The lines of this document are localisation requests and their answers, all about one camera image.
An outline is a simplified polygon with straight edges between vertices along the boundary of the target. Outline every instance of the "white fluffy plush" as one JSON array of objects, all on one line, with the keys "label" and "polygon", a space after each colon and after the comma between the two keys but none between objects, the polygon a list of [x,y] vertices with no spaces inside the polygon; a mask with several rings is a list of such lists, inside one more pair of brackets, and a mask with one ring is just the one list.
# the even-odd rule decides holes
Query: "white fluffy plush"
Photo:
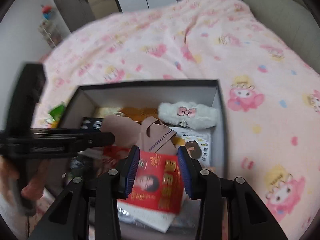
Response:
[{"label": "white fluffy plush", "polygon": [[198,130],[215,126],[218,112],[213,107],[196,103],[161,103],[158,116],[163,122]]}]

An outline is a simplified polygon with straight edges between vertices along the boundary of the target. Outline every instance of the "finger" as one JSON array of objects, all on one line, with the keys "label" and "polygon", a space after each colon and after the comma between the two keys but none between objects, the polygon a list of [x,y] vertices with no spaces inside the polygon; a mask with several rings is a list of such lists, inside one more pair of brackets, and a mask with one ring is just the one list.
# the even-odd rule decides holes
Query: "finger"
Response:
[{"label": "finger", "polygon": [[0,171],[3,172],[3,176],[7,176],[11,179],[19,178],[19,172],[15,166],[2,156],[0,156]]},{"label": "finger", "polygon": [[0,156],[0,192],[4,199],[12,204],[12,193],[10,192],[9,179],[17,180],[19,173],[12,163]]},{"label": "finger", "polygon": [[2,194],[2,196],[4,197],[4,199],[6,201],[9,201],[9,182],[8,182],[8,176],[6,174],[6,172],[1,169],[0,170],[0,192]]},{"label": "finger", "polygon": [[40,199],[43,195],[43,189],[47,178],[49,160],[43,160],[32,177],[29,184],[23,188],[21,195],[30,200]]}]

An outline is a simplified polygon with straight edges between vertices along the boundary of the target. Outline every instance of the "orange item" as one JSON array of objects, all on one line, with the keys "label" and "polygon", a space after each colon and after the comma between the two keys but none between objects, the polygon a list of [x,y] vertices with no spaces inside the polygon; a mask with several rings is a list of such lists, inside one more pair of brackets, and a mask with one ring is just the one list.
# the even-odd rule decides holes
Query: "orange item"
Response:
[{"label": "orange item", "polygon": [[134,108],[134,107],[125,107],[120,110],[121,113],[126,117],[130,117],[136,122],[142,122],[149,116],[153,116],[156,119],[158,118],[158,110],[156,108]]}]

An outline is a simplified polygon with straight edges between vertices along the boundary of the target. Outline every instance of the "cartoon print blanket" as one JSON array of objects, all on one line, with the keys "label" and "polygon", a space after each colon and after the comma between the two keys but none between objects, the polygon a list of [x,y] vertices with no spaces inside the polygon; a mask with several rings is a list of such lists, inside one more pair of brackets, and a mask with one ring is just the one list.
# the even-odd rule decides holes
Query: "cartoon print blanket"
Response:
[{"label": "cartoon print blanket", "polygon": [[290,240],[320,207],[320,77],[238,0],[181,0],[113,14],[70,35],[45,61],[35,127],[78,85],[220,79],[229,178],[244,177]]}]

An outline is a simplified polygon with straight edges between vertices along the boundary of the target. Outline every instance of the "white paper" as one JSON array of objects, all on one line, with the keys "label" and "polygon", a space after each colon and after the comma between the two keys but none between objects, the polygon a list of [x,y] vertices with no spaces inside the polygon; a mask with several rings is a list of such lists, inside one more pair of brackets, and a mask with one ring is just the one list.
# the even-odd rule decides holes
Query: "white paper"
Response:
[{"label": "white paper", "polygon": [[123,208],[135,219],[162,233],[167,232],[169,226],[176,217],[175,214],[140,208],[121,201],[117,201],[117,204],[118,208]]}]

